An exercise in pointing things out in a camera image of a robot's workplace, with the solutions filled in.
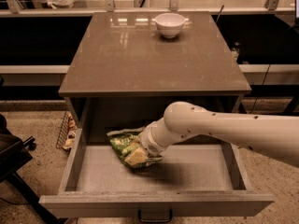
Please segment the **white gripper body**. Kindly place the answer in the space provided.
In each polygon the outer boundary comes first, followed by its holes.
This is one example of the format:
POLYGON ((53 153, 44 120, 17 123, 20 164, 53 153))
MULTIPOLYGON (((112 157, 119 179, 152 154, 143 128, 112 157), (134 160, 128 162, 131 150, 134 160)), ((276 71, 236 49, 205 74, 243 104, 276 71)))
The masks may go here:
POLYGON ((157 156, 163 152, 163 149, 154 141, 151 128, 145 128, 139 135, 140 146, 143 147, 150 155, 157 156))

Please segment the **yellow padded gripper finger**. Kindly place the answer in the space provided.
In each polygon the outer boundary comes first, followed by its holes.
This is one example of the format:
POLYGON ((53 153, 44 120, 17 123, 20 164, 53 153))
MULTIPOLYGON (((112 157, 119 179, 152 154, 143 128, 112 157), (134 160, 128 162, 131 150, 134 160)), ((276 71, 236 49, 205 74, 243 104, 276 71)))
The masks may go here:
POLYGON ((136 141, 131 142, 128 144, 121 152, 123 156, 128 156, 130 155, 135 149, 139 147, 139 143, 136 141))
POLYGON ((143 148, 138 147, 125 158, 125 162, 131 166, 135 166, 145 162, 147 159, 148 152, 145 151, 143 148))

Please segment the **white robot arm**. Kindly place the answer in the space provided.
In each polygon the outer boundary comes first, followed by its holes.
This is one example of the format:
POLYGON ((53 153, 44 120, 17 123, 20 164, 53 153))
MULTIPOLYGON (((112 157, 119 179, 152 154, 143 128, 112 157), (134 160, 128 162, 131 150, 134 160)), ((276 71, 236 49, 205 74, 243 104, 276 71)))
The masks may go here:
POLYGON ((197 135, 252 149, 277 161, 299 166, 299 118, 212 112, 201 106, 175 102, 164 116, 148 125, 130 144, 125 162, 133 167, 157 157, 169 146, 197 135))

